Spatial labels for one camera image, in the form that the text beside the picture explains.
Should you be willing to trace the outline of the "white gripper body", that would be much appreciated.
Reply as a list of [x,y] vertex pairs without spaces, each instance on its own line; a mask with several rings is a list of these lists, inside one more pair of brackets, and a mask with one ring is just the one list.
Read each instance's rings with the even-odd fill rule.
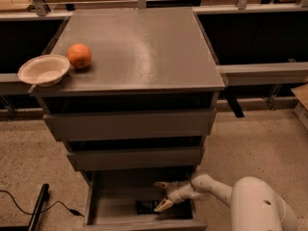
[[191,199],[194,188],[189,180],[175,181],[167,184],[167,200],[171,203],[180,203]]

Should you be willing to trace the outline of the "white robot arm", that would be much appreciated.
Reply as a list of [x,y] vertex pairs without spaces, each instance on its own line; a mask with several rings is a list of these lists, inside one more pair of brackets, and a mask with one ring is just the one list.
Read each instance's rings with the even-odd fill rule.
[[265,181],[246,176],[233,187],[206,173],[194,173],[185,181],[156,182],[167,196],[154,209],[170,208],[186,199],[209,193],[230,208],[232,231],[297,231],[298,221],[292,207]]

